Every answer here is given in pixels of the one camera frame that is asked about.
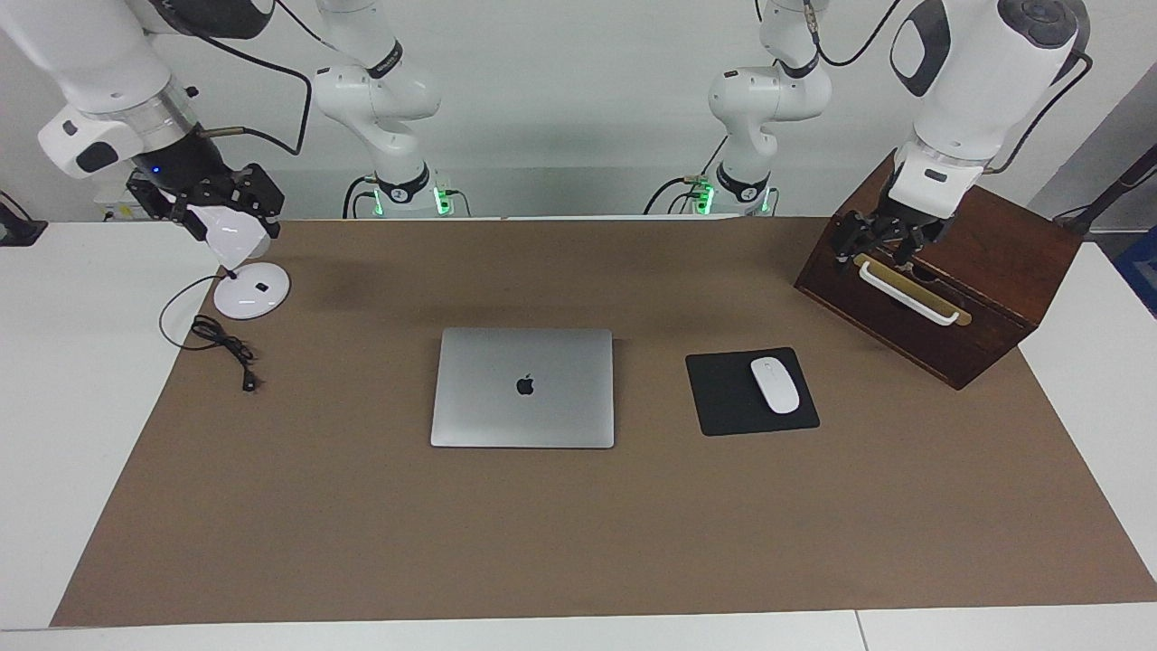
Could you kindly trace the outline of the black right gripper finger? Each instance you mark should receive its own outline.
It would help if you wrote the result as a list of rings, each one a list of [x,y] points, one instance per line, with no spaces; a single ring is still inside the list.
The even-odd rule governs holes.
[[[149,219],[176,223],[196,241],[207,241],[207,227],[191,209],[185,194],[180,193],[174,199],[165,198],[165,194],[145,176],[128,176],[127,190],[137,198],[137,204]]]
[[[266,170],[252,162],[231,173],[234,209],[258,219],[268,238],[277,241],[281,225],[278,222],[283,209],[285,195],[268,177]]]

